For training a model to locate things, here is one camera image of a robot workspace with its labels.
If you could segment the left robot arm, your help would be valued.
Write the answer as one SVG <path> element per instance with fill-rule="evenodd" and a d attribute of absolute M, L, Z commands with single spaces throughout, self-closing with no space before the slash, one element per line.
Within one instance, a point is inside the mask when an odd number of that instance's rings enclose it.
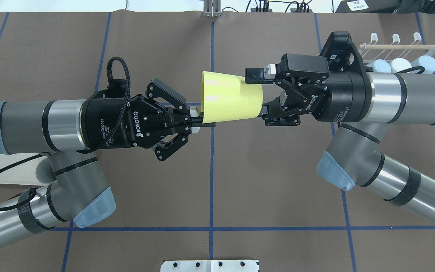
<path fill-rule="evenodd" d="M 159 79 L 126 98 L 126 80 L 84 100 L 0 102 L 0 154 L 43 157 L 37 175 L 47 185 L 0 203 L 0 248 L 74 221 L 91 226 L 116 210 L 95 150 L 141 147 L 160 161 L 205 126 L 204 114 Z"/>

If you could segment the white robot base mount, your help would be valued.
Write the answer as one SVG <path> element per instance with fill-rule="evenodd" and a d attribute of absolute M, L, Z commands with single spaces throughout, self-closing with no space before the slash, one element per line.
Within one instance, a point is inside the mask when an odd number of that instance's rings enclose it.
<path fill-rule="evenodd" d="M 259 272 L 258 260 L 168 260 L 161 272 Z"/>

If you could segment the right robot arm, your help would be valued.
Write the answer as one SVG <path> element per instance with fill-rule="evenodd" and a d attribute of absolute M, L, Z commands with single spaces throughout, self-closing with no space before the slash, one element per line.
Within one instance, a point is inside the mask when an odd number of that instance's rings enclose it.
<path fill-rule="evenodd" d="M 299 125 L 301 115 L 338 124 L 316 167 L 324 180 L 367 188 L 435 224 L 435 179 L 379 150 L 394 125 L 435 126 L 435 74 L 377 73 L 360 57 L 347 64 L 335 55 L 285 54 L 280 63 L 247 68 L 245 80 L 283 90 L 261 110 L 267 126 Z"/>

